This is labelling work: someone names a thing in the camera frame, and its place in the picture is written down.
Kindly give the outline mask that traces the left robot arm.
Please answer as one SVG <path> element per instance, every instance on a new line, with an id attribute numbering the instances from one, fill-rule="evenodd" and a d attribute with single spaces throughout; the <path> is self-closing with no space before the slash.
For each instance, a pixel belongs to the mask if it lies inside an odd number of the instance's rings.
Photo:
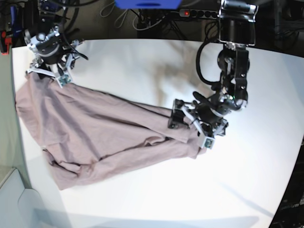
<path id="1" fill-rule="evenodd" d="M 224 118 L 232 111 L 240 111 L 248 104 L 247 73 L 250 68 L 248 46 L 256 43 L 255 21 L 258 6 L 244 0 L 222 0 L 218 11 L 218 33 L 207 39 L 196 54 L 196 71 L 199 79 L 209 85 L 214 94 L 205 97 L 193 92 L 195 100 L 186 103 L 176 99 L 173 103 L 168 128 L 186 126 L 188 118 L 200 136 L 225 135 L 228 126 Z M 204 47 L 218 41 L 223 49 L 218 54 L 219 81 L 204 78 L 200 58 Z"/>

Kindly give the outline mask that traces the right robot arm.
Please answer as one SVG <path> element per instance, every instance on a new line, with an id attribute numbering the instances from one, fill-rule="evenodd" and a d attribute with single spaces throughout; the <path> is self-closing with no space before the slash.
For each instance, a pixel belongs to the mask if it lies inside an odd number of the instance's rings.
<path id="1" fill-rule="evenodd" d="M 25 5 L 23 39 L 34 58 L 27 73 L 70 79 L 76 60 L 85 55 L 71 40 L 80 10 L 78 0 L 29 0 Z"/>

